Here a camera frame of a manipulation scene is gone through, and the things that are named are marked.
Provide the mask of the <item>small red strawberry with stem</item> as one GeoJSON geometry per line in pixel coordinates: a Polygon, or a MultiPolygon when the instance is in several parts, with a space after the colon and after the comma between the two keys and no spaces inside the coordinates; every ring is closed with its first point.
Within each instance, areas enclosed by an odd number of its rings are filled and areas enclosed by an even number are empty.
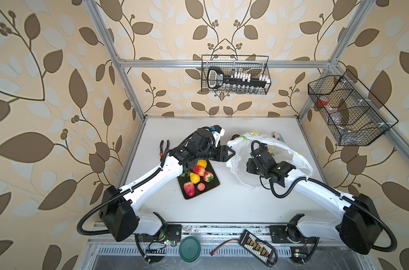
{"type": "Polygon", "coordinates": [[[209,171],[205,171],[202,178],[205,182],[212,182],[214,180],[214,175],[209,171]]]}

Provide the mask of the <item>large red fake strawberry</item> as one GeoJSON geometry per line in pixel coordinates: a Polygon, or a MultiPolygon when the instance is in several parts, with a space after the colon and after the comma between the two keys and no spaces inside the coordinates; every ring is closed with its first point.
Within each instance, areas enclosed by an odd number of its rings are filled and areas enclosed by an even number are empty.
{"type": "Polygon", "coordinates": [[[183,186],[187,196],[192,197],[195,195],[195,186],[192,182],[187,182],[183,186]]]}

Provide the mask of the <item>yellow lemon with leafy branch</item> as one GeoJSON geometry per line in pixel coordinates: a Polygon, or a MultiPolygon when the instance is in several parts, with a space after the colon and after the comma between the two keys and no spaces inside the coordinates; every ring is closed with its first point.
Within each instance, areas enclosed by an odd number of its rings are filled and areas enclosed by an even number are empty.
{"type": "Polygon", "coordinates": [[[187,171],[185,173],[183,173],[181,175],[181,178],[184,178],[186,180],[186,178],[189,177],[189,180],[195,185],[198,184],[201,180],[201,177],[193,172],[187,171]]]}

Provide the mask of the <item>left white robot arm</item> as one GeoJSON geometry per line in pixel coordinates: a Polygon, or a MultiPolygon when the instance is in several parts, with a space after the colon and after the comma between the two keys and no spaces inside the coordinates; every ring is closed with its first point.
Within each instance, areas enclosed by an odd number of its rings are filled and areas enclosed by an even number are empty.
{"type": "Polygon", "coordinates": [[[199,160],[227,162],[236,152],[220,139],[225,130],[218,125],[202,127],[190,134],[177,147],[166,149],[160,163],[135,181],[119,189],[110,186],[102,202],[86,213],[76,230],[84,236],[110,234],[124,241],[133,234],[158,236],[163,231],[164,220],[156,212],[139,211],[143,203],[169,181],[181,176],[199,160]]]}

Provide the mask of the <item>white plastic bag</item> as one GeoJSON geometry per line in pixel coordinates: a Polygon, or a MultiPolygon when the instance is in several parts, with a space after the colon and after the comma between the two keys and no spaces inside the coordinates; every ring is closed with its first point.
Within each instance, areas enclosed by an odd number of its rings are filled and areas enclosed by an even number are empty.
{"type": "Polygon", "coordinates": [[[262,135],[256,131],[250,131],[227,143],[236,152],[235,156],[227,162],[227,167],[241,184],[251,188],[259,187],[260,185],[259,176],[247,172],[247,162],[251,158],[251,143],[254,140],[266,144],[276,162],[288,162],[303,174],[309,177],[313,176],[314,170],[307,159],[292,150],[283,141],[268,135],[262,135]]]}

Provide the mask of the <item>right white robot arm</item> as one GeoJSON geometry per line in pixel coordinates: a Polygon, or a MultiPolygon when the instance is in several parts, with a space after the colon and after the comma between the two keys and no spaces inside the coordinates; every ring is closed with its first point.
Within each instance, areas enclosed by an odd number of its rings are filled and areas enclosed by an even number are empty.
{"type": "Polygon", "coordinates": [[[380,219],[372,199],[338,191],[308,177],[288,162],[277,163],[267,145],[254,140],[247,172],[268,180],[272,194],[284,199],[293,191],[320,204],[335,221],[313,219],[299,214],[292,219],[296,232],[305,237],[342,241],[351,250],[367,255],[371,250],[390,253],[398,247],[395,234],[380,219]]]}

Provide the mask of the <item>small pink fake cherry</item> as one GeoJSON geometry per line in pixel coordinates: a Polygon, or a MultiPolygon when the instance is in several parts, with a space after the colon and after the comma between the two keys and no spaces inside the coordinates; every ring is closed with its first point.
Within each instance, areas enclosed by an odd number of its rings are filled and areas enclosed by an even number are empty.
{"type": "Polygon", "coordinates": [[[204,191],[205,188],[206,188],[206,185],[205,185],[204,183],[199,183],[199,184],[197,185],[197,189],[198,189],[199,191],[204,191]]]}

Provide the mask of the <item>red yellow fake mango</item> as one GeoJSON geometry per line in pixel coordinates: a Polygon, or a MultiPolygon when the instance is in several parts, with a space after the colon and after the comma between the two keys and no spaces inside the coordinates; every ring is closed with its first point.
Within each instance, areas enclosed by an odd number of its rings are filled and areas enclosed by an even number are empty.
{"type": "Polygon", "coordinates": [[[206,169],[201,166],[201,165],[196,165],[193,167],[193,172],[197,175],[199,175],[200,177],[204,176],[206,173],[206,169]]]}

